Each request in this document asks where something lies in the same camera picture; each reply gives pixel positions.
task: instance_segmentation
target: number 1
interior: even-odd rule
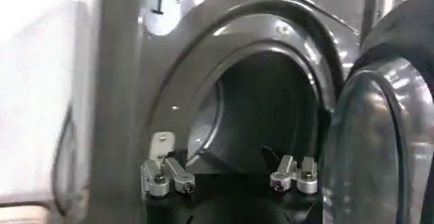
[[[163,3],[163,0],[158,0],[157,2],[157,9],[152,9],[151,12],[159,15],[163,15],[163,12],[161,11],[161,4]]]

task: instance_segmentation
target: drum opening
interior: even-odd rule
[[[312,75],[280,53],[258,53],[234,64],[198,110],[189,137],[188,169],[268,172],[264,148],[301,161],[317,138],[313,86]]]

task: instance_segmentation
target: washer door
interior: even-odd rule
[[[406,1],[366,39],[324,145],[324,223],[431,223],[433,2]]]

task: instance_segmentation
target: screw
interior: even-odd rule
[[[191,194],[192,192],[194,192],[195,190],[195,186],[191,183],[187,183],[186,185],[184,185],[184,192],[187,194]]]
[[[156,174],[154,177],[155,183],[162,183],[164,182],[164,176],[162,174]]]
[[[312,174],[311,171],[303,171],[303,172],[301,173],[301,176],[302,176],[303,178],[305,178],[305,179],[310,179],[310,178],[313,177],[313,174]]]
[[[274,189],[274,191],[279,192],[279,193],[283,192],[283,187],[282,187],[282,184],[280,182],[276,182],[273,186],[273,189]]]

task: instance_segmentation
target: front-load washer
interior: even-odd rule
[[[362,10],[363,0],[102,0],[88,219],[139,221],[140,167],[168,154],[204,176],[267,179],[284,154],[318,162]]]
[[[333,1],[102,0],[89,198],[64,216],[429,222],[433,0],[400,5],[361,53]],[[306,157],[315,190],[270,185]],[[149,178],[149,161],[177,161],[195,188],[158,191],[165,177]]]

